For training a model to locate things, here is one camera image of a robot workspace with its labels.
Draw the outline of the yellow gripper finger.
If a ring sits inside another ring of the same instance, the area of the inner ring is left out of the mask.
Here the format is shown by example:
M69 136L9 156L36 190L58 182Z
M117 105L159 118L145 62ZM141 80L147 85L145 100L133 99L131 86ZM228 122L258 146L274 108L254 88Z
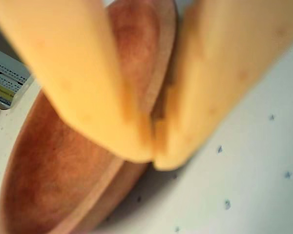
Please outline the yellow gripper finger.
M154 167L183 165L293 44L293 0L197 0L185 12Z
M122 159L153 160L149 117L121 73L100 0L0 0L0 30L70 127Z

